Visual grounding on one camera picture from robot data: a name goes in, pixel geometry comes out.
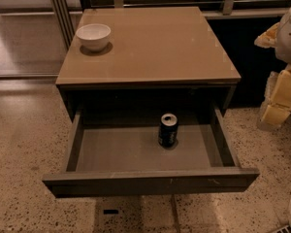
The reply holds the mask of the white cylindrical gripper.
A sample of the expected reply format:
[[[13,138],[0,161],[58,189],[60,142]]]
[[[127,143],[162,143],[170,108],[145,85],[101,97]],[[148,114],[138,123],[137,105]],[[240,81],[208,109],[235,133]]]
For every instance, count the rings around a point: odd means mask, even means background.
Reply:
[[[276,36],[279,23],[275,23],[268,30],[258,36],[254,45],[268,49],[276,47]],[[271,104],[287,108],[291,111],[291,64],[282,70],[275,83],[274,91],[271,95]],[[269,125],[281,125],[290,116],[290,112],[269,104],[261,106],[261,121]]]

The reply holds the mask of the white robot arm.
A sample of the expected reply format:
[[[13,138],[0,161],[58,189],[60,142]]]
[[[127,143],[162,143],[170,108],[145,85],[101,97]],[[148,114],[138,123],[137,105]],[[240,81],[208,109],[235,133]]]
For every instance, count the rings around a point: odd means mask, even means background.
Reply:
[[[255,39],[254,45],[274,48],[275,57],[287,64],[279,73],[270,73],[257,121],[260,129],[275,130],[291,115],[291,7],[280,22]]]

